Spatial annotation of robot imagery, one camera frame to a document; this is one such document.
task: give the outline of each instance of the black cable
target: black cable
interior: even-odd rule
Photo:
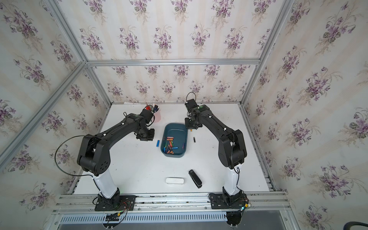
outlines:
[[[67,175],[74,176],[74,177],[83,177],[83,176],[91,176],[91,177],[93,177],[93,176],[92,176],[92,175],[90,175],[90,174],[85,174],[85,175],[73,175],[73,174],[67,173],[66,171],[62,170],[62,169],[59,167],[59,165],[57,164],[57,162],[56,162],[56,154],[57,154],[57,151],[59,151],[60,147],[61,147],[62,145],[64,145],[64,143],[65,143],[65,142],[67,142],[67,141],[69,141],[70,139],[73,139],[73,138],[75,138],[75,137],[89,137],[89,136],[86,136],[86,135],[78,135],[78,136],[71,137],[71,138],[67,139],[66,141],[64,141],[63,143],[61,143],[61,145],[59,145],[59,147],[58,147],[58,148],[56,149],[56,151],[55,151],[55,156],[54,156],[55,164],[56,164],[57,168],[58,168],[58,169],[60,169],[60,171],[62,171],[63,173],[65,173],[65,174],[67,174]]]
[[[97,204],[95,204],[95,203],[94,203],[94,201],[95,201],[97,198],[98,198],[98,197],[95,197],[95,198],[92,200],[92,204],[97,205]]]
[[[153,121],[152,121],[152,123],[151,123],[151,124],[149,124],[149,125],[146,125],[146,126],[147,126],[147,127],[150,127],[154,122],[155,122],[155,116],[153,115]]]
[[[188,95],[189,95],[190,93],[193,93],[193,94],[194,94],[194,96],[195,96],[195,99],[194,99],[194,100],[197,100],[197,95],[196,95],[194,92],[189,92],[189,93],[187,94],[187,97],[185,98],[185,100],[188,100]]]

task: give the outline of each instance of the mounting plate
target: mounting plate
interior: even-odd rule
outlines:
[[[132,211],[133,207],[134,207],[134,203],[135,203],[135,198],[136,198],[136,196],[134,196],[134,195],[130,195],[130,196],[120,195],[120,203],[130,201],[131,204],[130,204],[130,208],[128,209],[128,211]],[[121,210],[124,210],[124,207],[125,207],[125,205],[121,204],[119,208],[117,208],[115,210],[111,210],[111,209],[109,209],[110,206],[106,205],[100,198],[98,198],[97,199],[97,205],[95,206],[95,211],[121,211]]]
[[[222,197],[222,193],[210,193],[209,195],[210,201],[211,201],[211,208],[212,209],[236,209],[239,210],[241,209],[241,207],[244,206],[244,201],[237,201],[234,202],[234,204],[232,206],[226,206],[224,199]],[[246,199],[247,196],[245,194],[242,194],[242,197],[239,200],[244,200]]]

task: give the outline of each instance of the wall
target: wall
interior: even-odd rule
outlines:
[[[0,212],[1,228],[44,227],[57,196],[71,193],[76,182],[56,167],[57,147],[69,137],[98,132],[105,113],[102,99],[81,74],[0,173],[0,203],[7,207]],[[79,173],[76,157],[81,140],[68,141],[56,155],[58,165],[68,173]],[[19,216],[24,221],[17,222]]]
[[[367,222],[367,9],[295,1],[246,104],[302,229]]]
[[[0,2],[0,152],[74,68],[43,1]]]
[[[60,35],[43,1],[0,1],[0,152],[19,133],[78,61]],[[68,137],[95,133],[106,112],[85,73],[0,172],[0,229],[42,229],[55,198],[70,193],[75,178],[53,162],[57,145]],[[57,154],[69,173],[81,139]]]
[[[258,58],[282,0],[60,1],[89,60]],[[114,102],[240,101],[254,66],[95,69]]]

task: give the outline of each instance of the white table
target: white table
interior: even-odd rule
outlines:
[[[215,136],[205,126],[192,132],[188,130],[184,156],[166,157],[156,147],[157,140],[160,140],[161,145],[163,131],[168,123],[184,123],[187,109],[183,104],[162,104],[159,107],[161,119],[151,126],[155,129],[153,141],[139,141],[130,133],[110,149],[109,169],[120,193],[222,192],[228,169],[218,158],[218,141]],[[248,155],[241,168],[239,187],[245,192],[269,191],[238,104],[208,104],[208,107],[225,125],[243,132]],[[140,114],[143,108],[144,105],[112,105],[102,130],[120,122],[124,118],[123,112]],[[188,174],[191,169],[202,181],[203,186],[199,189]],[[182,177],[184,185],[167,185],[166,177]],[[91,177],[81,177],[74,192],[97,193]]]

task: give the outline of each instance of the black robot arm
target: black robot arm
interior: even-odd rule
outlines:
[[[187,129],[197,129],[205,125],[219,141],[219,158],[225,167],[233,169],[237,164],[244,163],[247,156],[243,133],[224,125],[206,105],[197,105],[194,99],[185,103],[189,118],[185,118]]]
[[[155,130],[148,129],[153,112],[143,109],[139,115],[131,113],[121,122],[96,135],[87,135],[83,138],[77,164],[84,171],[90,171],[95,176],[104,173],[110,165],[110,148],[131,132],[141,141],[152,141]]]

